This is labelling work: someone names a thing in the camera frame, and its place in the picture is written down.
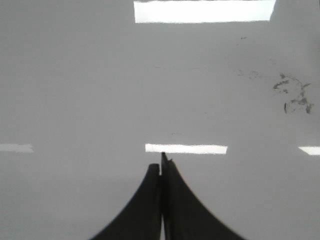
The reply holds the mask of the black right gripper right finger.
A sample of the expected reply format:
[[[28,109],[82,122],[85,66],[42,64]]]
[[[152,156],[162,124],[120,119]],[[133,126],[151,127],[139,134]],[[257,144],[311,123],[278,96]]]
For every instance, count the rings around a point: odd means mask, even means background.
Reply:
[[[242,240],[195,196],[173,160],[161,153],[162,215],[166,240]]]

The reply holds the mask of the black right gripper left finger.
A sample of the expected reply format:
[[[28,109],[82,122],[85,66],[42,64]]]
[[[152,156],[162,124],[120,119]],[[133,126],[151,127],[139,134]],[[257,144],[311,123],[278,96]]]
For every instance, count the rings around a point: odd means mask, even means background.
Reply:
[[[152,163],[121,212],[93,240],[159,240],[162,227],[160,166]]]

